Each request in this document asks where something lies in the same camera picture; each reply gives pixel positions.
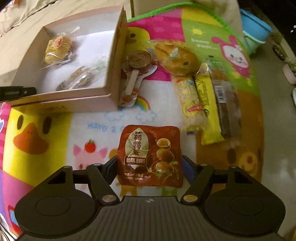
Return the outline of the clear wrapped snack bar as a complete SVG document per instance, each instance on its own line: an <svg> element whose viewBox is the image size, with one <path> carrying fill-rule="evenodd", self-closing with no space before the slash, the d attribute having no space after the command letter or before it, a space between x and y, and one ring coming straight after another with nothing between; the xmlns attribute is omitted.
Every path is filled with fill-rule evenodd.
<svg viewBox="0 0 296 241"><path fill-rule="evenodd" d="M76 69L66 80L56 86L55 91L73 90L89 87L96 82L97 76L107 70L108 58L102 56Z"/></svg>

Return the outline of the small bread yellow packet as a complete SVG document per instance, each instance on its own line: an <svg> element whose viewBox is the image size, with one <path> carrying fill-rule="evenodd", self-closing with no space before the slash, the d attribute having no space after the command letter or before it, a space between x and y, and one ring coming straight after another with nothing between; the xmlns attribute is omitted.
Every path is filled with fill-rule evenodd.
<svg viewBox="0 0 296 241"><path fill-rule="evenodd" d="M48 41L42 68L62 65L71 61L74 43L79 30L80 27L76 26L71 32L57 33L55 37Z"/></svg>

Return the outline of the colourful cartoon play mat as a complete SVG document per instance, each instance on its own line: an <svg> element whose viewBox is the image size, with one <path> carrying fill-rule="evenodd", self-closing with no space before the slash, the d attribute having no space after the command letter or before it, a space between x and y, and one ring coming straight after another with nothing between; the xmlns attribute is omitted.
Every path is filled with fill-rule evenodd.
<svg viewBox="0 0 296 241"><path fill-rule="evenodd" d="M17 202L35 186L70 165L75 170L106 163L117 155L120 136L128 125L176 126L181 134L181 153L196 163L219 169L236 165L261 180L264 149L263 114L259 88L243 39L209 8L179 3L126 19L127 34L121 61L119 100L126 81L123 71L128 54L147 51L148 40L184 42L200 61L214 56L224 65L236 89L241 112L241 135L201 145L203 131L182 127L181 107L171 75L158 66L143 79L134 106L114 111L87 113L23 113L7 103L1 105L1 217L20 235L15 218ZM111 186L120 197L181 196L185 190L169 186L125 186L118 177Z"/></svg>

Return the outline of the oat cracker snack packet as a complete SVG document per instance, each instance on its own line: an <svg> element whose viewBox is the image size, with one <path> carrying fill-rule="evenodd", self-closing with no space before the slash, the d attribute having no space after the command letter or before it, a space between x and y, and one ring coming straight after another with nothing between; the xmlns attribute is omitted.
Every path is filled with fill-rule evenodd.
<svg viewBox="0 0 296 241"><path fill-rule="evenodd" d="M203 111L194 80L192 77L171 77L175 93L181 107L182 127L186 131L203 131L207 125L207 117Z"/></svg>

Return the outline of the olive green bed sheet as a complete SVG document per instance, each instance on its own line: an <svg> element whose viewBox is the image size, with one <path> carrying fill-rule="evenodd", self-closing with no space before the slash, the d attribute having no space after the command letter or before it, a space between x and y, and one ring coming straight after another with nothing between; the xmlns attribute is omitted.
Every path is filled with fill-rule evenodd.
<svg viewBox="0 0 296 241"><path fill-rule="evenodd" d="M174 1L18 1L1 11L1 86L10 86L20 62L41 28L55 20L107 6L124 6L128 17L174 4Z"/></svg>

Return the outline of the brown quail eggs pouch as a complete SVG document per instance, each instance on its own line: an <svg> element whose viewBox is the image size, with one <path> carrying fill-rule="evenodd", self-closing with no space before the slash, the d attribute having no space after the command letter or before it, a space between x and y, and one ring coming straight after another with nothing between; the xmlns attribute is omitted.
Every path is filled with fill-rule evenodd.
<svg viewBox="0 0 296 241"><path fill-rule="evenodd" d="M126 126L117 149L119 183L181 188L180 140L180 130L176 126Z"/></svg>

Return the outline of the yellow wrapped snack bar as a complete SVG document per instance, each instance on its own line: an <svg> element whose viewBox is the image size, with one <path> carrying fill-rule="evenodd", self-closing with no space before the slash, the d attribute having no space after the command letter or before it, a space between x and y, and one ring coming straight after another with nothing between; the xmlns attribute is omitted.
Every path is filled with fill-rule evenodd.
<svg viewBox="0 0 296 241"><path fill-rule="evenodd" d="M194 76L199 99L207 117L207 124L201 137L201 145L203 146L224 141L210 73L210 68L204 61Z"/></svg>

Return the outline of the brown wrapped snack bar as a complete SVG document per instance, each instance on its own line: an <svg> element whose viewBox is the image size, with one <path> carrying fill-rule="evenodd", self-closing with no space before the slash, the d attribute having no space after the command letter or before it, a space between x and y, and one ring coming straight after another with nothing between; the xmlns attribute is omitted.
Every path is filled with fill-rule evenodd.
<svg viewBox="0 0 296 241"><path fill-rule="evenodd" d="M215 91L218 116L224 138L241 135L241 112L236 89L229 81L221 61L209 56L206 60L213 89Z"/></svg>

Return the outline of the brown swirl lollipop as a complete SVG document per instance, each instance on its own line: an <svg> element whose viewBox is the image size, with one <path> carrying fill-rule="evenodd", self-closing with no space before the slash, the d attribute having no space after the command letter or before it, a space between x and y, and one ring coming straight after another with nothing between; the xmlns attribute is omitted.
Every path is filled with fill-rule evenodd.
<svg viewBox="0 0 296 241"><path fill-rule="evenodd" d="M128 54L123 71L127 78L120 96L119 106L129 108L134 106L143 79L152 75L158 66L153 63L150 52L138 50Z"/></svg>

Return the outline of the pink cardboard box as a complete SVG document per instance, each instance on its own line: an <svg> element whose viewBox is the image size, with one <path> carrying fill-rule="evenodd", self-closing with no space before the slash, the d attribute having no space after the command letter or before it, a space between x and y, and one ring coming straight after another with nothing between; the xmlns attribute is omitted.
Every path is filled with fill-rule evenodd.
<svg viewBox="0 0 296 241"><path fill-rule="evenodd" d="M57 33L80 27L71 61L42 68L48 41ZM127 34L123 6L84 11L54 21L38 32L13 79L12 86L34 87L37 94L3 101L23 113L87 113L114 111L118 107L121 61ZM107 70L89 87L55 91L76 69L106 56Z"/></svg>

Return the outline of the blue plastic basin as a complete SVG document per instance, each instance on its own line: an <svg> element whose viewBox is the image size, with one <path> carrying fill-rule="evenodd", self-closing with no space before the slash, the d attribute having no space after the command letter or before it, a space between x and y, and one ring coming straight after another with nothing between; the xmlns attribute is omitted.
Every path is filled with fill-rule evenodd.
<svg viewBox="0 0 296 241"><path fill-rule="evenodd" d="M272 27L248 11L240 9L245 48L249 55L265 44L269 35L273 32Z"/></svg>

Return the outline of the wrapped round bread bun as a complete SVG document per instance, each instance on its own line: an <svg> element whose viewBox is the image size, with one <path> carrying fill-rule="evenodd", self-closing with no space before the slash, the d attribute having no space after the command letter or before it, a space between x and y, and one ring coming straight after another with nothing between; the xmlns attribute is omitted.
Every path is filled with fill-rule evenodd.
<svg viewBox="0 0 296 241"><path fill-rule="evenodd" d="M196 54L184 42L177 40L148 40L145 47L154 59L171 75L192 76L200 68Z"/></svg>

